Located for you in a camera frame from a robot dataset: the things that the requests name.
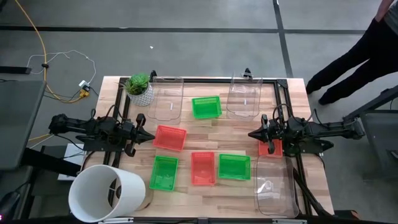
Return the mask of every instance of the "red plastic basket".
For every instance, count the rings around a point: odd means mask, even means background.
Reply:
[[[191,181],[193,185],[216,183],[214,152],[193,152],[191,154]]]
[[[181,151],[186,136],[187,130],[159,125],[156,130],[154,146]]]
[[[275,146],[275,151],[273,154],[268,153],[268,143],[263,143],[259,141],[259,156],[267,156],[267,157],[274,157],[274,158],[282,158],[283,151],[282,151],[282,140],[280,139],[273,139],[272,142]]]

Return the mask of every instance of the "succulent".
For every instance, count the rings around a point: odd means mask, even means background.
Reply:
[[[130,77],[123,84],[123,88],[132,95],[140,95],[146,91],[148,83],[149,76],[145,73],[139,73]]]

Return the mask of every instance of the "wooden tabletop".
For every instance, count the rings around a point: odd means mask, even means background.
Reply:
[[[121,77],[104,77],[96,106],[96,115],[104,116],[109,107],[114,104],[118,83]],[[301,78],[287,79],[290,100],[296,117],[310,116],[305,85]],[[254,175],[251,180],[216,179],[214,186],[196,186],[191,184],[190,154],[191,152],[213,151],[219,153],[241,154],[251,156],[251,167],[256,167],[258,156],[258,141],[248,137],[251,132],[260,127],[262,114],[272,117],[276,106],[274,87],[263,84],[261,91],[260,113],[253,121],[238,121],[229,119],[226,115],[226,102],[229,84],[227,83],[185,83],[183,92],[181,123],[174,125],[187,130],[182,152],[159,149],[152,141],[136,145],[136,155],[129,157],[123,153],[120,169],[140,175],[144,181],[150,179],[155,155],[174,156],[179,158],[177,180],[173,192],[154,191],[152,203],[145,209],[131,214],[135,217],[228,217],[228,218],[269,218],[255,209],[254,206]],[[280,91],[284,102],[283,91]],[[123,93],[120,108],[124,107]],[[203,96],[220,96],[223,114],[216,119],[195,119],[192,115],[192,98]],[[128,118],[135,120],[138,113],[146,114],[148,107],[129,107]],[[147,120],[144,129],[153,135],[157,125]],[[102,164],[103,152],[96,152],[87,162],[87,167]],[[326,181],[322,161],[309,154],[302,154],[305,176],[308,188],[317,200],[329,212],[333,213],[330,193]],[[301,211],[304,212],[302,193],[298,188],[298,200]]]

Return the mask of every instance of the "green basket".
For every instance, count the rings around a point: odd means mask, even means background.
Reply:
[[[217,118],[223,112],[218,96],[192,99],[193,117],[196,119]]]
[[[250,156],[220,154],[219,178],[250,180],[250,172]]]
[[[173,191],[177,178],[178,158],[155,156],[150,189]]]

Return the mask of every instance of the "gray floor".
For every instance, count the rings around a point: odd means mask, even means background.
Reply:
[[[277,2],[21,0],[38,26],[250,28],[268,32],[42,32],[48,52],[75,49],[96,62],[98,73],[92,86],[97,90],[105,75],[131,75],[153,69],[159,75],[227,77],[234,71],[240,72],[249,67],[258,76],[283,78],[290,76],[291,68],[293,77],[304,78],[307,82],[361,37],[352,34],[367,28],[380,0],[279,0],[279,5]],[[274,6],[280,9],[282,21],[275,19]],[[9,1],[0,13],[0,25],[28,26],[29,23],[14,1]],[[300,34],[280,36],[278,28],[282,26],[290,30],[298,29]],[[305,34],[313,30],[317,34]],[[327,33],[342,30],[343,34],[327,35],[320,30]],[[34,32],[0,31],[0,52],[0,65],[26,66],[29,56],[41,54],[42,50]],[[48,81],[59,94],[73,94],[78,89],[78,83],[90,79],[93,74],[89,61],[79,55],[71,56],[67,60],[60,55],[50,63]],[[38,71],[41,63],[36,58],[31,67]],[[1,75],[0,78],[31,80],[41,79],[42,75]],[[397,82],[396,74],[388,75],[329,106],[317,103],[326,90],[322,88],[309,97],[310,104],[313,109],[318,109],[323,121],[336,121]],[[53,115],[66,113],[71,117],[87,119],[95,104],[95,96],[72,105],[44,98],[32,137],[47,132]],[[398,222],[398,183],[362,180],[364,174],[378,169],[376,155],[366,138],[360,141],[331,140],[335,147],[325,153],[324,160],[335,209],[356,210],[365,220]],[[52,138],[46,144],[65,143],[62,139]]]

